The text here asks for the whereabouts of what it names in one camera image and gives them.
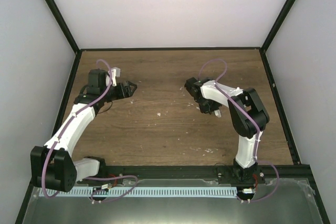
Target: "purple cable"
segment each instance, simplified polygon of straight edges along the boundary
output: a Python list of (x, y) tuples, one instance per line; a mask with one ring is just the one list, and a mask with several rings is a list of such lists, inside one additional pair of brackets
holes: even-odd
[[(68, 126), (70, 125), (70, 123), (73, 121), (73, 119), (74, 119), (80, 112), (82, 112), (82, 111), (85, 110), (86, 108), (92, 106), (92, 105), (95, 104), (96, 102), (100, 101), (100, 100), (106, 95), (106, 93), (110, 90), (110, 87), (111, 87), (111, 85), (112, 85), (112, 72), (111, 72), (110, 65), (109, 65), (105, 60), (103, 60), (103, 59), (99, 59), (99, 60), (97, 60), (97, 61), (96, 61), (96, 64), (98, 64), (99, 62), (103, 62), (103, 63), (107, 66), (107, 68), (108, 68), (108, 70), (109, 70), (109, 75), (110, 75), (110, 81), (109, 81), (109, 84), (107, 85), (107, 87), (106, 87), (104, 93), (103, 93), (100, 97), (98, 97), (98, 98), (95, 99), (94, 101), (90, 102), (89, 104), (87, 104), (86, 106), (84, 106), (83, 108), (81, 108), (80, 110), (78, 110), (77, 112), (75, 112), (75, 116), (70, 117), (69, 121), (66, 122), (66, 124), (64, 125), (64, 127), (62, 128), (62, 130), (60, 131), (60, 133), (58, 134), (58, 136), (57, 136), (57, 137), (58, 137), (58, 141), (62, 138), (62, 136), (63, 136), (65, 130), (68, 128)], [(48, 167), (48, 163), (49, 163), (51, 154), (52, 154), (52, 152), (53, 152), (55, 146), (57, 145), (57, 143), (58, 143), (58, 142), (55, 141), (54, 144), (51, 146), (51, 148), (50, 148), (50, 150), (49, 150), (49, 152), (48, 152), (48, 154), (47, 154), (46, 160), (44, 161), (44, 165), (43, 165), (43, 169), (42, 169), (42, 178), (41, 178), (41, 179), (42, 179), (42, 181), (41, 181), (41, 184), (42, 184), (42, 191), (43, 191), (44, 196), (45, 196), (46, 198), (48, 198), (48, 199), (55, 197), (55, 196), (59, 193), (59, 191), (57, 191), (55, 194), (49, 196), (49, 195), (47, 194), (47, 190), (46, 190), (46, 173), (47, 173), (47, 167)]]
[[(113, 198), (113, 199), (108, 199), (108, 200), (103, 200), (101, 201), (102, 203), (107, 203), (107, 202), (112, 202), (112, 201), (117, 201), (118, 199), (123, 198), (125, 195), (129, 194), (131, 191), (133, 191), (135, 189), (135, 187), (138, 185), (138, 178), (134, 175), (125, 175), (125, 176), (119, 176), (119, 177), (113, 177), (113, 178), (94, 178), (94, 177), (87, 177), (85, 179), (89, 179), (89, 180), (99, 180), (99, 181), (110, 181), (110, 180), (116, 180), (116, 179), (123, 179), (123, 178), (134, 178), (135, 179), (135, 184), (134, 186), (132, 186), (131, 189), (129, 189), (126, 193)], [(104, 191), (103, 189), (101, 190), (97, 190), (92, 192), (90, 199), (94, 202), (95, 200), (93, 199), (94, 194), (99, 193), (100, 191)]]
[(204, 67), (206, 66), (206, 65), (208, 65), (209, 63), (211, 63), (211, 62), (214, 62), (214, 61), (221, 61), (221, 62), (223, 62), (224, 64), (225, 64), (225, 69), (224, 69), (224, 71), (223, 71), (223, 73), (222, 74), (220, 74), (218, 77), (217, 77), (217, 79), (215, 80), (215, 88), (220, 92), (220, 93), (222, 93), (244, 116), (246, 116), (246, 118), (247, 119), (249, 119), (250, 121), (251, 121), (251, 123), (254, 125), (254, 127), (257, 129), (257, 134), (256, 134), (256, 140), (255, 140), (255, 145), (254, 145), (254, 149), (253, 149), (253, 159), (254, 159), (254, 161), (256, 162), (256, 163), (267, 163), (267, 164), (269, 164), (273, 169), (274, 169), (274, 171), (275, 171), (275, 173), (276, 173), (276, 175), (277, 175), (277, 183), (276, 183), (276, 185), (275, 185), (275, 188), (274, 188), (274, 190), (269, 194), (269, 195), (267, 195), (267, 196), (265, 196), (265, 197), (263, 197), (263, 198), (260, 198), (260, 199), (256, 199), (256, 200), (251, 200), (250, 202), (258, 202), (258, 201), (261, 201), (261, 200), (263, 200), (263, 199), (266, 199), (266, 198), (268, 198), (268, 197), (270, 197), (270, 196), (272, 196), (274, 193), (275, 193), (275, 191), (278, 189), (278, 186), (279, 186), (279, 173), (278, 173), (278, 170), (276, 169), (276, 167), (271, 163), (271, 162), (269, 162), (269, 161), (258, 161), (257, 160), (257, 152), (258, 152), (258, 145), (259, 145), (259, 136), (260, 136), (260, 127), (258, 126), (258, 124), (251, 118), (251, 116), (243, 109), (243, 108), (241, 108), (240, 106), (239, 106), (239, 104), (238, 103), (236, 103), (227, 93), (225, 93), (222, 89), (220, 89), (219, 87), (218, 87), (218, 80), (221, 78), (221, 77), (223, 77), (224, 75), (225, 75), (225, 73), (226, 73), (226, 70), (227, 70), (227, 63), (226, 63), (226, 61), (225, 60), (223, 60), (223, 59), (213, 59), (213, 60), (210, 60), (210, 61), (208, 61), (208, 62), (206, 62), (202, 67), (201, 67), (201, 69), (200, 69), (200, 71), (199, 71), (199, 73), (198, 73), (198, 79), (200, 78), (200, 75), (201, 75), (201, 73), (202, 73), (202, 71), (203, 71), (203, 69), (204, 69)]

